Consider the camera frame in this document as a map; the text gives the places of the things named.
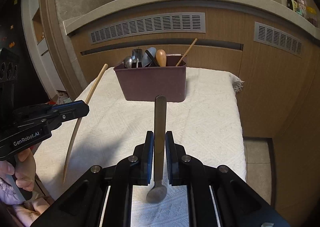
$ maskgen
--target wooden door frame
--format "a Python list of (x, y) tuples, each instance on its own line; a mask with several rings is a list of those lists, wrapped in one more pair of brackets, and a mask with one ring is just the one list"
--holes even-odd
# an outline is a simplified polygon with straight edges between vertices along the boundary
[(68, 95), (75, 100), (81, 94), (82, 88), (63, 42), (55, 0), (39, 0), (39, 8), (44, 36), (52, 61)]

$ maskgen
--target silver bolt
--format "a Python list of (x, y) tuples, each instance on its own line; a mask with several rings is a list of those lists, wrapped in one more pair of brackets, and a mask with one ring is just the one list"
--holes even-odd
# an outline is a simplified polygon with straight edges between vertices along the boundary
[(130, 162), (137, 162), (138, 161), (138, 157), (135, 155), (131, 155), (130, 157), (128, 157)]
[(222, 173), (227, 173), (229, 171), (229, 168), (226, 165), (219, 166), (219, 171)]
[(185, 155), (182, 156), (181, 159), (182, 159), (183, 162), (190, 162), (191, 157), (189, 155), (185, 154)]
[(90, 168), (91, 172), (92, 173), (98, 173), (100, 171), (100, 166), (98, 165), (93, 165), (91, 168)]

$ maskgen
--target chopstick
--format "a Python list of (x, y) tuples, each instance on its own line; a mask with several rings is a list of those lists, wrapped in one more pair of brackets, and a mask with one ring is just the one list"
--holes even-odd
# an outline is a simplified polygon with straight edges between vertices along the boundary
[[(88, 94), (87, 98), (85, 99), (85, 103), (87, 105), (89, 104), (89, 101), (91, 100), (91, 97), (92, 97), (94, 91), (96, 90), (96, 88), (97, 88), (104, 72), (107, 70), (107, 68), (108, 68), (108, 64), (103, 65), (103, 68), (101, 69), (98, 77), (96, 78), (94, 84), (92, 85), (92, 87), (89, 91), (89, 94)], [(73, 143), (75, 142), (75, 139), (76, 139), (76, 135), (78, 133), (78, 129), (79, 129), (81, 120), (82, 120), (82, 118), (77, 119), (75, 128), (73, 129), (73, 133), (72, 133), (72, 136), (70, 139), (70, 143), (69, 143), (69, 147), (68, 147), (68, 151), (67, 151), (67, 155), (66, 155), (66, 161), (64, 162), (64, 168), (63, 168), (63, 177), (62, 177), (63, 183), (66, 180), (67, 169), (68, 169), (68, 165), (69, 165), (69, 161), (70, 161), (71, 151), (72, 151)]]
[(184, 55), (181, 57), (181, 59), (178, 61), (176, 67), (179, 66), (179, 64), (182, 62), (183, 58), (186, 57), (186, 55), (188, 54), (188, 52), (191, 50), (191, 48), (193, 47), (193, 45), (195, 45), (195, 43), (197, 42), (197, 38), (194, 39), (193, 43), (189, 46), (188, 50), (184, 53)]

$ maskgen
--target jar lid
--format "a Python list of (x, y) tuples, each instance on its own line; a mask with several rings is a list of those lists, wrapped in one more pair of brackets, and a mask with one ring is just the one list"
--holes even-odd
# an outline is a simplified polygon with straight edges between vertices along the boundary
[(306, 10), (307, 10), (307, 12), (309, 12), (311, 14), (317, 14), (317, 11), (314, 8), (310, 7), (310, 6), (307, 6)]

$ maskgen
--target countertop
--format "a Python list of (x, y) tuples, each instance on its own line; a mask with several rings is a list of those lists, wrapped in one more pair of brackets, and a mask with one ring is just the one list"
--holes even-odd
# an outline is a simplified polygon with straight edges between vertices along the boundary
[[(152, 4), (156, 2), (165, 2), (165, 1), (178, 1), (178, 0), (115, 0), (97, 9), (72, 19), (63, 21), (65, 32), (69, 34), (76, 29), (90, 23), (94, 20), (97, 20), (101, 17), (110, 15), (112, 13), (128, 9), (131, 7), (137, 7), (147, 4)], [(279, 4), (273, 0), (210, 0), (210, 1), (220, 1), (220, 2), (231, 2), (241, 5), (250, 6), (259, 10), (266, 11), (275, 16), (279, 16), (305, 30), (314, 38), (320, 40), (320, 29), (314, 27), (310, 22), (304, 19), (302, 16), (296, 14), (289, 8), (284, 5)]]

